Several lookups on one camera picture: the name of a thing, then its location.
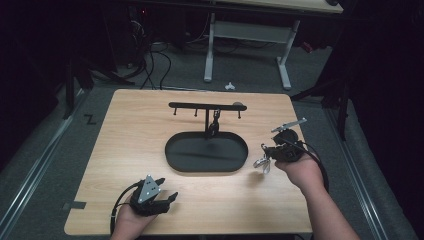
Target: metal frame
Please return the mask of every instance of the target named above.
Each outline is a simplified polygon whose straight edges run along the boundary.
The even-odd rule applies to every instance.
[[[216,21],[215,13],[211,13],[211,22],[209,27],[209,45],[206,55],[205,75],[203,80],[207,83],[212,82],[213,58],[214,58],[214,38],[235,38],[253,41],[284,43],[285,49],[281,57],[277,57],[278,70],[280,72],[281,82],[285,90],[291,89],[290,79],[287,73],[286,61],[293,45],[299,28],[300,20],[295,20],[290,27],[271,27],[265,25],[243,24]]]

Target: black stand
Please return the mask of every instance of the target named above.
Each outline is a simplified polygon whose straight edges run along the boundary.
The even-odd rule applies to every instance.
[[[75,85],[74,77],[78,80],[81,88],[84,90],[91,90],[94,87],[94,81],[91,76],[90,69],[95,69],[113,81],[123,85],[134,85],[134,82],[125,80],[124,78],[103,69],[97,64],[90,62],[87,59],[80,57],[71,57],[66,66],[66,104],[68,109],[65,113],[64,119],[67,119],[75,108]]]
[[[246,106],[170,102],[169,107],[205,110],[205,131],[180,132],[172,136],[165,146],[168,164],[180,172],[233,172],[240,169],[248,155],[246,142],[235,133],[219,132],[217,111],[245,111]],[[214,122],[209,126],[209,110],[214,110]]]

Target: table top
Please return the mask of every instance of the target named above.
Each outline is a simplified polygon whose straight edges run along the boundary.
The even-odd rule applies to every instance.
[[[164,151],[167,141],[180,132],[204,131],[205,112],[199,110],[195,117],[194,110],[178,109],[174,115],[169,102],[247,106],[240,119],[237,112],[227,111],[219,119],[220,131],[233,132],[246,142],[245,164],[237,171],[219,173],[171,168]],[[253,167],[263,156],[260,145],[274,145],[271,129],[297,119],[284,94],[117,90],[75,197],[86,206],[71,209],[65,232],[109,234],[115,201],[148,174],[166,179],[161,185],[165,197],[179,194],[169,212],[156,218],[145,234],[311,232],[306,201],[286,174],[273,164],[267,175]],[[299,126],[292,129],[303,139]]]
[[[286,8],[323,13],[342,13],[340,4],[331,6],[325,0],[215,0],[234,4],[248,4],[262,7]]]

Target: black handheld controller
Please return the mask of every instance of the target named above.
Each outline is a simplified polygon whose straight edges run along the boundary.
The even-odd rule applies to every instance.
[[[161,191],[159,185],[164,181],[164,178],[155,181],[150,175],[141,181],[141,184],[133,192],[129,203],[135,213],[147,217],[169,211],[170,204],[175,201],[178,192],[172,194],[166,200],[155,201],[156,196]]]
[[[276,161],[282,162],[296,162],[304,153],[304,151],[301,150],[305,149],[303,143],[299,141],[296,132],[291,129],[279,132],[272,139],[276,147],[266,147],[262,145],[265,156],[268,158],[270,157]]]

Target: wrist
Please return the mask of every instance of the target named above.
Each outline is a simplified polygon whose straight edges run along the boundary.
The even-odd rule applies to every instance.
[[[328,194],[327,190],[325,190],[324,185],[321,183],[302,187],[300,191],[302,192],[303,196],[305,196],[306,199],[317,196],[317,195],[321,195],[323,193]]]
[[[125,235],[122,236],[120,234],[112,234],[112,236],[110,237],[110,240],[134,240],[132,238],[128,238]]]

